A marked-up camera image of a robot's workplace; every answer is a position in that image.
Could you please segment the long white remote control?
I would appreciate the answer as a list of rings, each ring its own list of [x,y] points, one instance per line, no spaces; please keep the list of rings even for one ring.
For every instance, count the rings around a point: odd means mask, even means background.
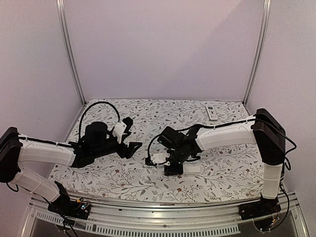
[[[183,174],[189,175],[189,174],[199,174],[200,173],[200,167],[199,166],[183,166]]]

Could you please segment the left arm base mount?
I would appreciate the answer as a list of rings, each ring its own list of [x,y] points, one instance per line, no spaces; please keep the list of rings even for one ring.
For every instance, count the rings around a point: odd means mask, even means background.
[[[59,189],[59,197],[55,201],[49,202],[48,210],[62,217],[87,220],[91,210],[91,202],[84,200],[82,197],[76,201],[71,200],[63,185],[57,181],[54,183]]]

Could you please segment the white air conditioner remote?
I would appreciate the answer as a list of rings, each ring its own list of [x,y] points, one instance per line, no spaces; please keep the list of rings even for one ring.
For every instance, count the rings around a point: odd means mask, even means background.
[[[218,117],[213,106],[206,106],[207,114],[210,121],[217,121]]]

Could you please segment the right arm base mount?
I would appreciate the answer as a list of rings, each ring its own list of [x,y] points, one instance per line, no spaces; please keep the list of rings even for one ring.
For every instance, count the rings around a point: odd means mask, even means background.
[[[238,206],[238,214],[242,220],[272,215],[281,211],[278,198],[267,199],[260,197],[260,200],[249,202]]]

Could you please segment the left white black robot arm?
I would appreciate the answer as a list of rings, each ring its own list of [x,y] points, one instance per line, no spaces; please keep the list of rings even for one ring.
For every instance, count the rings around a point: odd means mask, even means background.
[[[0,139],[0,181],[25,188],[44,197],[62,214],[70,214],[73,203],[61,184],[52,182],[38,173],[23,167],[24,162],[56,163],[72,168],[84,168],[95,159],[118,154],[131,158],[142,146],[141,142],[125,144],[131,126],[118,122],[112,130],[103,122],[93,122],[85,128],[77,142],[58,143],[22,136],[17,128],[10,127]]]

